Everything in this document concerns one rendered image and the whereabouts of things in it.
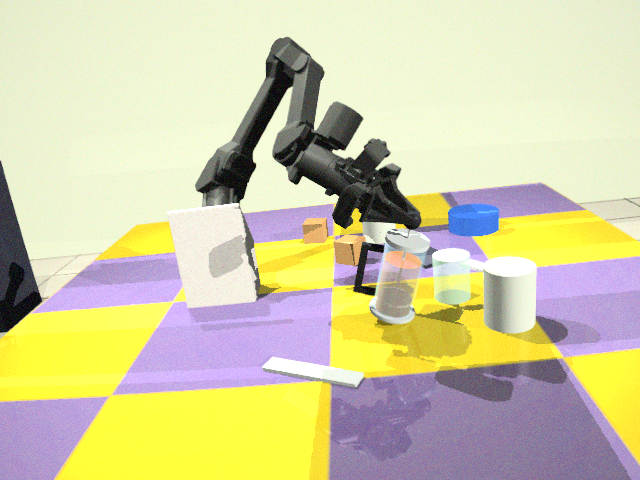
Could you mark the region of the blue cylinder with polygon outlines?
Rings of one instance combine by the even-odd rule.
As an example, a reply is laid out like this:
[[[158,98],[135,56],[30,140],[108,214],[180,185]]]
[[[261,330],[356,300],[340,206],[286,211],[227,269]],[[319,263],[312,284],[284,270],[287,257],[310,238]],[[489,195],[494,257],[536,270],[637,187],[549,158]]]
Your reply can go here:
[[[464,204],[448,210],[449,231],[460,236],[484,236],[499,229],[499,210],[488,204]]]

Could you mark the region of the white cylinder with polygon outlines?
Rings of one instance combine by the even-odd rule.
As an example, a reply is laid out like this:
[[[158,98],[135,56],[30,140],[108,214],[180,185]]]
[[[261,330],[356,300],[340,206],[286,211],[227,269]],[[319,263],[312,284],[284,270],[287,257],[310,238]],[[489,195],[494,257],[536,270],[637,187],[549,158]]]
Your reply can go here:
[[[499,257],[483,265],[487,328],[522,333],[536,324],[536,264],[519,257]]]
[[[373,244],[386,243],[385,236],[387,231],[396,229],[394,223],[381,223],[381,222],[362,222],[363,236],[366,237],[366,242]]]

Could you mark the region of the glass french press with black knob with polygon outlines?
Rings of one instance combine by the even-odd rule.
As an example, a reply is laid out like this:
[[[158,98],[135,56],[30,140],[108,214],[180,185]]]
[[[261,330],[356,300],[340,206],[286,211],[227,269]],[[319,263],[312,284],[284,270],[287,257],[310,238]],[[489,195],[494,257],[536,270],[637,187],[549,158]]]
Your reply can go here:
[[[353,292],[375,296],[369,310],[377,319],[401,324],[413,319],[413,308],[421,271],[430,241],[414,231],[421,225],[419,212],[407,212],[414,218],[408,229],[387,231],[385,245],[362,242]],[[362,286],[369,251],[383,253],[377,287]]]

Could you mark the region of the tan cube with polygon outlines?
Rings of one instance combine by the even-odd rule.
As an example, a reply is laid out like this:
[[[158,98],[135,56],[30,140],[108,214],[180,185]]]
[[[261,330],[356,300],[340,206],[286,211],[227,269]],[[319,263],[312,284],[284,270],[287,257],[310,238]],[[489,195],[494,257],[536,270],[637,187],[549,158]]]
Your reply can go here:
[[[310,218],[303,224],[305,244],[325,243],[329,237],[327,218]]]
[[[345,235],[334,241],[336,263],[358,265],[362,242],[366,242],[366,237],[355,235]]]

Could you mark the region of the white flat bar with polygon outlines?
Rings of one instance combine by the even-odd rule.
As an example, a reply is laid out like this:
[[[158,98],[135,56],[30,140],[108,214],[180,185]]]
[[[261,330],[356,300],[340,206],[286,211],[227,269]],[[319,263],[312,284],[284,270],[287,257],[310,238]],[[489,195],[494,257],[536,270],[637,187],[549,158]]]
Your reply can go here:
[[[357,385],[364,378],[364,372],[334,368],[276,357],[272,357],[264,365],[263,371],[351,387],[357,387]]]
[[[474,270],[480,273],[483,273],[483,265],[484,263],[474,261],[470,259],[470,270]]]

